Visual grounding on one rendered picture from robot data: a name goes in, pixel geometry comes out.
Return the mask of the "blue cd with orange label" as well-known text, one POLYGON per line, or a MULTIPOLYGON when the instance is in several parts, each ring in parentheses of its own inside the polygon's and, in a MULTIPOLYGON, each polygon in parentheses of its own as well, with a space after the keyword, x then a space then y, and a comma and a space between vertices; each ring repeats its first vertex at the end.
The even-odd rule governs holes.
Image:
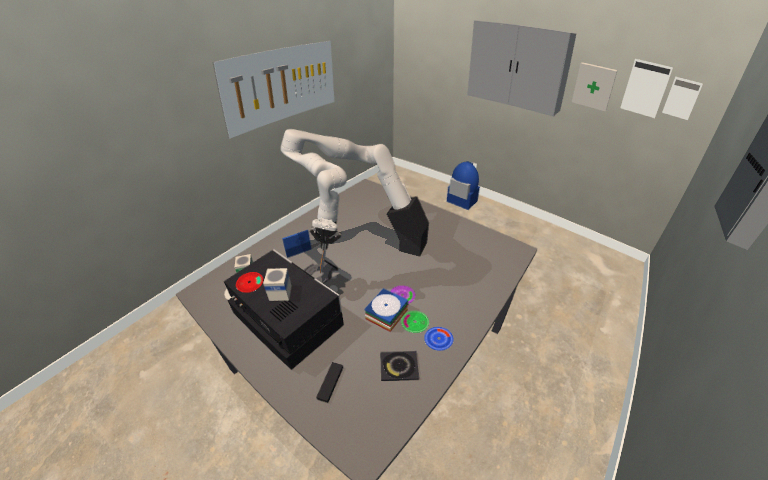
POLYGON ((449 330, 443 327, 434 327, 426 332, 425 342, 434 350, 445 350, 452 345, 453 336, 449 330), (438 340, 437 337, 441 339, 438 340))

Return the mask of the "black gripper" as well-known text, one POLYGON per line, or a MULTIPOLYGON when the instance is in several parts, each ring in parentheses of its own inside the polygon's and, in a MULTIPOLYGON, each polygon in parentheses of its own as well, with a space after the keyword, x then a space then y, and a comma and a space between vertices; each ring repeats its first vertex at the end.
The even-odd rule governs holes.
POLYGON ((327 250, 329 243, 332 244, 335 241, 337 241, 341 237, 341 234, 342 234, 341 232, 338 232, 337 230, 336 231, 330 231, 330 230, 325 230, 325 229, 321 229, 321 228, 317 228, 317 227, 311 227, 310 233, 313 235, 313 237, 316 239, 316 241, 318 241, 318 242, 320 241, 321 242, 321 249, 324 250, 324 251, 327 250), (334 234, 335 234, 335 236, 333 236, 334 238, 332 237, 331 239, 329 239, 329 237, 331 237, 334 234), (325 240, 325 237, 326 237, 326 240, 325 240))

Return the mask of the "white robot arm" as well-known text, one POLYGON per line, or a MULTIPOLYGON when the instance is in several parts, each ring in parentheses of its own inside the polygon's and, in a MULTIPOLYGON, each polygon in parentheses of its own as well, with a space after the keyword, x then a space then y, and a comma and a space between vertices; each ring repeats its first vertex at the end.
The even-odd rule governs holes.
POLYGON ((336 231, 338 216, 339 194, 333 190, 342 187, 347 182, 345 171, 330 162, 325 161, 315 153, 302 155, 305 141, 315 144, 325 155, 331 158, 359 160, 369 164, 377 164, 377 176, 393 206, 398 210, 406 207, 411 198, 402 184, 388 148, 383 144, 361 146, 349 140, 322 136, 300 130, 288 129, 284 133, 281 152, 293 161, 304 166, 317 177, 320 193, 318 219, 313 220, 313 226, 325 230, 336 231), (333 170, 330 170, 333 169, 333 170), (320 219, 321 218, 321 219, 320 219))

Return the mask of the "green cd with pink label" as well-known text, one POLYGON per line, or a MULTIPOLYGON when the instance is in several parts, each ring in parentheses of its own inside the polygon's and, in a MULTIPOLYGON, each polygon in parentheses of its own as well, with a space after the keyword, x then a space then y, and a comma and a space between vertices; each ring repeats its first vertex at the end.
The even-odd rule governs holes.
POLYGON ((403 315, 401 319, 403 328, 412 333, 419 333, 427 329, 429 325, 428 317, 419 311, 410 311, 403 315), (417 322, 414 323, 413 321, 417 322))

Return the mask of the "purple cd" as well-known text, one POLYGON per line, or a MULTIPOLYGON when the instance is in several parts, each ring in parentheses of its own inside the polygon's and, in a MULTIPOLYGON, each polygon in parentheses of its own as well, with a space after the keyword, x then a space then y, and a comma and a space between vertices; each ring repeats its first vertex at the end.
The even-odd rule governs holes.
POLYGON ((408 286, 396 286, 390 292, 396 293, 400 296, 401 294, 404 294, 402 297, 408 299, 409 303, 415 299, 415 292, 408 286))

